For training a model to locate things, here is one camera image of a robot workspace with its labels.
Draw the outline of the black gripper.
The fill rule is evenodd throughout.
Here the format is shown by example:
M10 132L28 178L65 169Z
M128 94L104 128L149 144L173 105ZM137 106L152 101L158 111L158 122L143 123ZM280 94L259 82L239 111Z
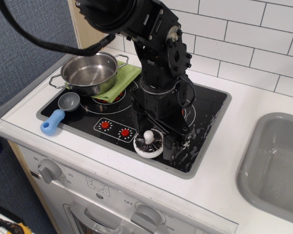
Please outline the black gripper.
M138 133L144 133L154 127L164 134L163 159L170 160L180 154L190 144L190 129L184 120L182 110L186 104L188 88L192 90L195 101L196 91L190 80L178 80L176 86L164 95L151 94L142 88L131 88L132 115Z

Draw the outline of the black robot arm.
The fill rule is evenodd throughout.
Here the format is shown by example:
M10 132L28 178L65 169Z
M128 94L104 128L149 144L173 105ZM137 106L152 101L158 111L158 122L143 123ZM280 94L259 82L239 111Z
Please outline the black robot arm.
M178 18L158 0L79 0L80 13L95 29L133 41L142 66L140 87L131 89L132 114L139 134L157 127L163 133L163 158L189 145L182 110L194 85L186 70L191 55L182 42Z

